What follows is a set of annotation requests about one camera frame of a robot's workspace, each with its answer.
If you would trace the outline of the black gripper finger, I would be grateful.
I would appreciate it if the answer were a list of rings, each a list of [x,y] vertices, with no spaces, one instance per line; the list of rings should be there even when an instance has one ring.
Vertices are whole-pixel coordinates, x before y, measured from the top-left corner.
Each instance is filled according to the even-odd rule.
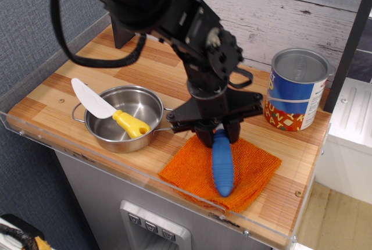
[[[214,124],[211,125],[196,125],[194,127],[195,133],[200,141],[208,148],[213,146],[214,141],[214,130],[216,126]]]
[[[225,117],[222,120],[222,124],[224,127],[224,131],[230,140],[230,143],[235,143],[239,139],[240,131],[241,131],[241,118],[239,116],[236,117]]]

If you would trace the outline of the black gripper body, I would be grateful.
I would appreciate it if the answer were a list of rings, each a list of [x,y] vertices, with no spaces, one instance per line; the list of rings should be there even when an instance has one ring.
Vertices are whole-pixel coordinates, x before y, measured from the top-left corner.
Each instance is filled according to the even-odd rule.
[[[196,125],[222,124],[225,117],[245,118],[262,114],[263,95],[258,92],[226,88],[212,97],[191,97],[186,103],[167,114],[174,132],[191,130]]]

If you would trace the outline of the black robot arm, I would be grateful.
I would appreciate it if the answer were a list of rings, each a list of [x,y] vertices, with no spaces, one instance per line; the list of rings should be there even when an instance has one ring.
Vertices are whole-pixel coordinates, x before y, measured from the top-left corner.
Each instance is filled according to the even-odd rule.
[[[221,124],[230,142],[239,139],[241,122],[263,112],[262,95],[233,84],[242,49],[203,0],[103,0],[123,28],[168,43],[187,74],[190,99],[167,115],[175,133],[193,131],[207,146]]]

